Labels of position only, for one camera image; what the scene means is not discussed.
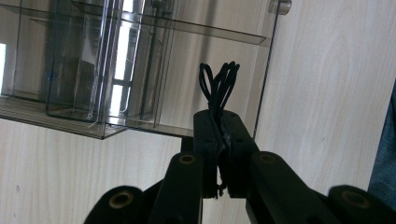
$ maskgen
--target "blue fabric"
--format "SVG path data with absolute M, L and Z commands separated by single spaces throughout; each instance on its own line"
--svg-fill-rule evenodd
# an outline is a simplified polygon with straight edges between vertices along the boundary
M 390 98 L 368 192 L 396 210 L 396 84 Z

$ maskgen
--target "black wire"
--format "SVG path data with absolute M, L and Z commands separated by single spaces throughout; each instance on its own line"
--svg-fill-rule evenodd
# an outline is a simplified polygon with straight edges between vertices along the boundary
M 238 70 L 239 64 L 235 62 L 225 63 L 219 73 L 213 77 L 210 66 L 205 63 L 200 64 L 199 83 L 208 101 L 209 111 L 215 120 L 219 120 L 221 112 L 233 91 Z

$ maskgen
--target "transparent plastic organizer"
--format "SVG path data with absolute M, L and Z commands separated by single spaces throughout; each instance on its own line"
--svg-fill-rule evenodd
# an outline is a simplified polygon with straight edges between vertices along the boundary
M 240 4 L 0 0 L 0 117 L 96 138 L 126 129 L 191 136 L 192 115 L 207 108 L 199 64 L 217 73 L 236 61 L 226 109 L 253 135 L 276 4 Z

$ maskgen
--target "plastic compartment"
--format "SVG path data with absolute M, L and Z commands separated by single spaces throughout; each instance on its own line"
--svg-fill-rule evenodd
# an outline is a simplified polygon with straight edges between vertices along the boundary
M 270 0 L 240 4 L 0 0 L 0 117 L 97 138 L 192 135 L 192 115 L 207 108 L 199 63 L 217 73 L 236 61 L 226 109 L 253 135 L 276 14 Z

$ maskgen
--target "cable bundle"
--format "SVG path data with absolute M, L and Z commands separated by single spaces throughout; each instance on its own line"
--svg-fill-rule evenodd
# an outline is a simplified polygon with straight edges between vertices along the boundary
M 199 66 L 199 84 L 208 101 L 209 111 L 216 121 L 219 121 L 221 112 L 233 91 L 238 69 L 239 64 L 235 62 L 225 63 L 219 73 L 213 77 L 212 69 L 208 64 L 201 63 Z

